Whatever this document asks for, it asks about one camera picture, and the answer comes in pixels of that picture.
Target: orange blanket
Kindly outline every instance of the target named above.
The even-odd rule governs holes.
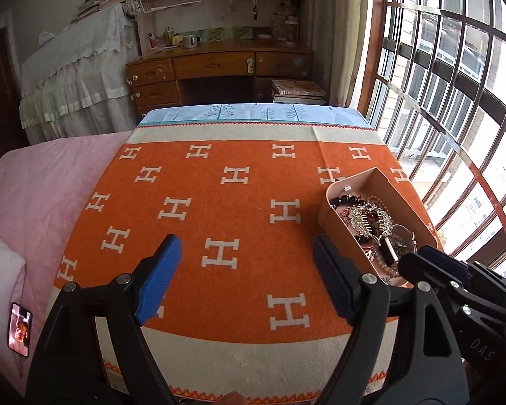
[[[377,166],[425,224],[425,208],[376,132],[291,124],[135,129],[69,239],[50,303],[69,280],[108,283],[173,233],[184,253],[144,336],[177,395],[238,390],[255,403],[314,398],[351,328],[312,259],[327,186]],[[372,373],[390,360],[395,326]],[[108,337],[108,368],[118,371]]]

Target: white cloth cover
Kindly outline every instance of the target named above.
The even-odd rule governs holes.
[[[0,371],[6,377],[19,375],[21,356],[7,346],[11,303],[20,304],[25,260],[0,239]]]
[[[107,50],[121,51],[125,27],[132,25],[121,4],[109,6],[69,25],[23,62],[23,97],[72,62]]]
[[[23,63],[19,105],[30,143],[132,130],[125,65],[138,56],[122,4],[80,20],[36,51]]]

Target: glass jar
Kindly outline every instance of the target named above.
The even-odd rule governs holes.
[[[298,43],[300,36],[300,22],[296,17],[287,17],[285,20],[285,42],[288,45]]]

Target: blue fabric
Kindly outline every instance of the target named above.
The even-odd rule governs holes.
[[[232,121],[341,125],[371,129],[371,125],[355,109],[293,104],[223,104],[153,109],[139,126]]]

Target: phone screen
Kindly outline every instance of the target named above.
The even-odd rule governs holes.
[[[7,334],[8,347],[19,355],[28,357],[32,313],[16,303],[11,303],[11,320]]]

